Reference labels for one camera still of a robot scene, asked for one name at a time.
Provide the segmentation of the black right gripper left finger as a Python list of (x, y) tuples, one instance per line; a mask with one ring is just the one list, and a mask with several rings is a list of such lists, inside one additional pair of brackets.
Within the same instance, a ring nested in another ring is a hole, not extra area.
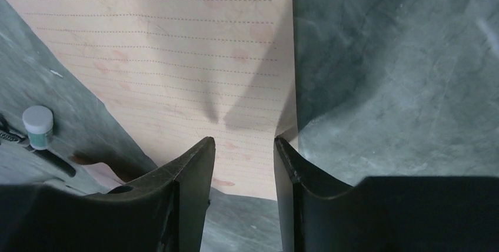
[(198, 251), (215, 160), (205, 137), (108, 193), (1, 186), (2, 251)]

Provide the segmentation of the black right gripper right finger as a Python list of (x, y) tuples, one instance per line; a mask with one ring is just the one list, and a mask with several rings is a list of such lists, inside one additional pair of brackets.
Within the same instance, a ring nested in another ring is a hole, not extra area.
[(284, 251), (497, 251), (498, 178), (370, 176), (348, 185), (274, 141)]

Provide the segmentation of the cream lined letter paper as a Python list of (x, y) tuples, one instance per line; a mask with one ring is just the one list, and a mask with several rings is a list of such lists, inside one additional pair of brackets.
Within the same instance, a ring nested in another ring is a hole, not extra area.
[(276, 198), (296, 132), (292, 0), (6, 0), (158, 164), (203, 137), (212, 186)]

